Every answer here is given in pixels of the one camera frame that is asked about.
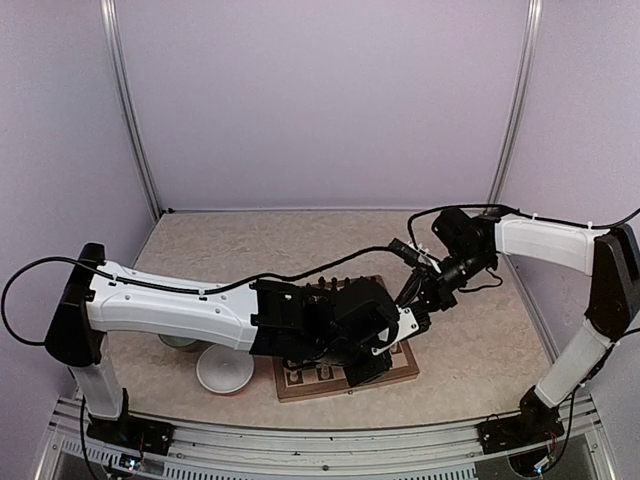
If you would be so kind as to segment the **wooden chess board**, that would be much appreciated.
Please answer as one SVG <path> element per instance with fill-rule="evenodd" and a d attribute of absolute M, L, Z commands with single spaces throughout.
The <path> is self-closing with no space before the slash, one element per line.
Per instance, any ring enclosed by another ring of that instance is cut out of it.
<path fill-rule="evenodd" d="M 272 366 L 277 398 L 280 403 L 327 398 L 412 381 L 419 376 L 420 369 L 407 340 L 395 344 L 389 352 L 392 359 L 391 369 L 374 381 L 356 387 L 348 384 L 344 370 L 340 367 L 327 365 L 332 367 L 334 378 L 320 381 L 318 373 L 325 364 L 312 364 L 300 368 L 285 360 L 274 358 Z M 286 379 L 287 370 L 299 371 L 303 381 L 289 386 Z"/>

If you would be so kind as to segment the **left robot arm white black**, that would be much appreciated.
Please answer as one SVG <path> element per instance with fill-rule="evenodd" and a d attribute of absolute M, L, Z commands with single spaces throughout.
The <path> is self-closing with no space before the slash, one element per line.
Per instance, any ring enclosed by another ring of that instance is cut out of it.
<path fill-rule="evenodd" d="M 229 284 L 150 275 L 106 258 L 97 243 L 70 263 L 41 346 L 66 365 L 90 416 L 121 445 L 140 434 L 108 353 L 112 332 L 140 332 L 205 344 L 196 374 L 217 395 L 243 390 L 259 357 L 339 367 L 351 385 L 391 366 L 404 314 L 375 280 L 314 286 L 307 273 L 259 273 Z"/>

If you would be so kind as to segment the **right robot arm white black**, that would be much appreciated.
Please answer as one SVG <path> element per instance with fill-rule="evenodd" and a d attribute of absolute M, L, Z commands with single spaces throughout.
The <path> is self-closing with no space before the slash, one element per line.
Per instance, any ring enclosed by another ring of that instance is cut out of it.
<path fill-rule="evenodd" d="M 453 421 L 515 408 L 545 353 L 561 351 L 587 307 L 580 273 L 515 257 L 500 263 L 501 288 L 461 295 L 412 340 L 419 378 L 402 386 L 394 408 L 409 425 Z"/>

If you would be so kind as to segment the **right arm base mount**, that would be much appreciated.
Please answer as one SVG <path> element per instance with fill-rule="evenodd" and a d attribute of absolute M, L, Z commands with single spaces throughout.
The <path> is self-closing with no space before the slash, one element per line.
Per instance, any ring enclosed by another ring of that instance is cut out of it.
<path fill-rule="evenodd" d="M 491 418 L 477 424 L 476 430 L 485 455 L 545 442 L 565 433 L 559 419 L 532 422 L 523 415 Z"/>

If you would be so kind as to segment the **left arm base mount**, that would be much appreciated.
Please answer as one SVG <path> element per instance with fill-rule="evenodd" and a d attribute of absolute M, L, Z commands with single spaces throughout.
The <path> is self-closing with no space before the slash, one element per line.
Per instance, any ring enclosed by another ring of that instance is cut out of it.
<path fill-rule="evenodd" d="M 125 420 L 92 420 L 89 438 L 144 454 L 167 456 L 174 426 L 167 422 L 127 417 Z"/>

